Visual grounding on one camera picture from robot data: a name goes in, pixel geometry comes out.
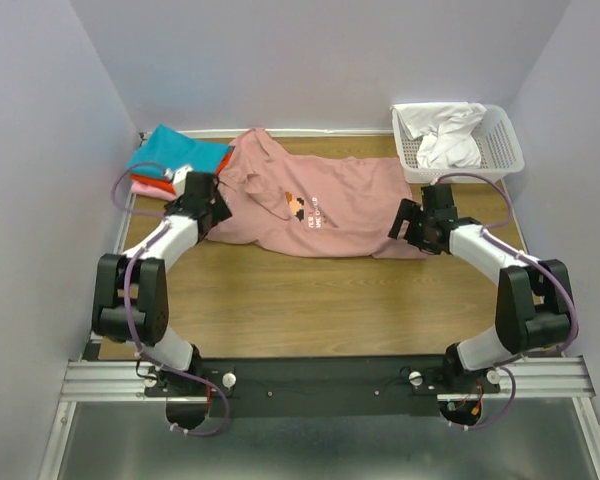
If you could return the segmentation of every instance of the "pink t-shirt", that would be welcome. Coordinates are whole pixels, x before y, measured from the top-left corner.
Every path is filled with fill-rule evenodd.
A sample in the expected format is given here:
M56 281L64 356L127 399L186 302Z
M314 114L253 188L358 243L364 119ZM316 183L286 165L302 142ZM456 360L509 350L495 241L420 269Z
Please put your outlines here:
M209 240L298 257L423 258L405 240L387 236L400 200L412 198L397 158L291 155L262 129L233 145L219 175L232 217Z

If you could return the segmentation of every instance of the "metal frame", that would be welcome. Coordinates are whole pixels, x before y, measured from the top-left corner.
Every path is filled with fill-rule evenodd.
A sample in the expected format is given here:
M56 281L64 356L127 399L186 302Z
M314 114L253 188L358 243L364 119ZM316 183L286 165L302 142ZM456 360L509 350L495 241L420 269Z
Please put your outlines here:
M126 206L131 208L134 201L135 195L129 193ZM118 232L115 252L123 250L130 221L131 215L125 213ZM101 340L99 335L92 333L89 344L97 350ZM509 367L517 382L516 398L572 398L589 455L600 480L600 422L591 402L595 391L584 359L523 358ZM135 368L136 362L80 361L68 364L38 480L59 478L79 403L206 401L203 397L147 397L144 394L145 384L137 377ZM148 368L148 363L140 364L141 372L146 373ZM508 398L511 381L506 375L502 376L500 386L500 393L485 396ZM464 395L438 395L438 400L441 401L458 398L464 398Z

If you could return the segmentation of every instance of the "white knob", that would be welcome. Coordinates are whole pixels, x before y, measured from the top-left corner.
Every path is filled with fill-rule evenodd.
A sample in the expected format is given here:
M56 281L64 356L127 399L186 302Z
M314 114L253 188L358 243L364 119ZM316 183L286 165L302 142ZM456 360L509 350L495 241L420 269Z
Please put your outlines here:
M489 370L487 372L487 381L491 385L498 385L500 383L500 374L495 370Z
M231 388L236 384L236 380L236 376L233 373L225 373L222 377L222 384L226 388Z

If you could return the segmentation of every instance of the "white cloth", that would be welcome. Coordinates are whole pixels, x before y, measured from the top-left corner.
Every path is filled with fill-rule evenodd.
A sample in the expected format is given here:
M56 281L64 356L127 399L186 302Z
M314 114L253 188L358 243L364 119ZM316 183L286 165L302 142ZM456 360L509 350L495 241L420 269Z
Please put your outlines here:
M479 103L394 105L409 140L422 137L420 168L480 167L480 150L471 136L486 108Z

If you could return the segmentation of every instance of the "teal folded cloth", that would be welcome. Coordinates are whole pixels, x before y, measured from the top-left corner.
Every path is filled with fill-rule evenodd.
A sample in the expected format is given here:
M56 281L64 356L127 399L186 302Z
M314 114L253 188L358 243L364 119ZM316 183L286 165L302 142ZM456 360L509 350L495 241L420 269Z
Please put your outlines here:
M158 125L149 140L133 154L127 167L141 162L155 162L173 171L191 165L197 172L215 172L229 148L229 145L194 140L169 127ZM148 165L134 169L133 173L152 178L162 177L157 168Z

